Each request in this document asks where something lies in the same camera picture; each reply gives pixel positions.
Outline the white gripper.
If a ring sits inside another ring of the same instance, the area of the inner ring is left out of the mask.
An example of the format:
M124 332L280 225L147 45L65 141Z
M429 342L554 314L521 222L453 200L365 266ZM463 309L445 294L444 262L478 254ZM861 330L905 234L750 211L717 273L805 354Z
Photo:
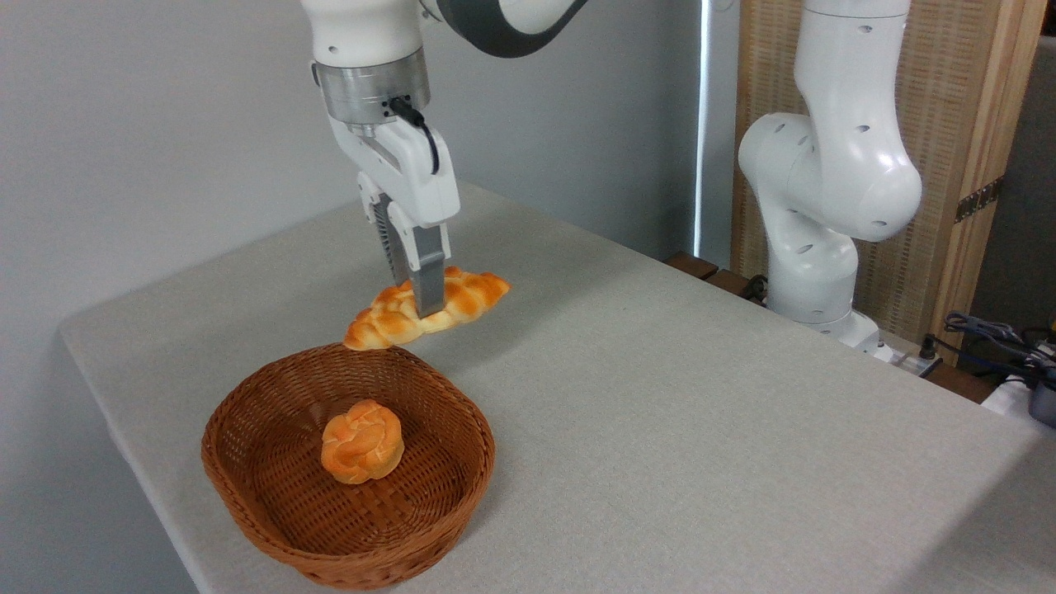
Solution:
M451 256L446 220L460 211L459 189L437 133L432 140L403 118L374 125L372 138L328 117L333 135L358 170L367 219L379 234L395 285L412 283L417 316L445 307L446 259Z

